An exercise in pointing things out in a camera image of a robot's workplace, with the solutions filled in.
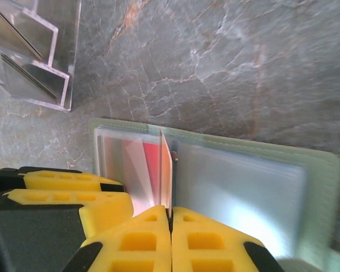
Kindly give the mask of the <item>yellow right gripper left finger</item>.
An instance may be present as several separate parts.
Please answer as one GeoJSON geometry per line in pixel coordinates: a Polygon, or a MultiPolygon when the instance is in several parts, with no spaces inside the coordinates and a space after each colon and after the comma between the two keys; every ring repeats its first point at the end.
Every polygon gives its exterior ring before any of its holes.
{"type": "Polygon", "coordinates": [[[83,242],[63,271],[171,271],[171,234],[164,206],[83,242]]]}

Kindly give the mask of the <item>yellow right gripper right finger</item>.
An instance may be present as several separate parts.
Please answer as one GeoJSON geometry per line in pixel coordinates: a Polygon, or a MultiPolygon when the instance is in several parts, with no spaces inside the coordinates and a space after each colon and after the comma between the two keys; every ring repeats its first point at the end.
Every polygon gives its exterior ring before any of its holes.
{"type": "Polygon", "coordinates": [[[257,238],[183,207],[173,209],[173,271],[283,271],[257,238]]]}

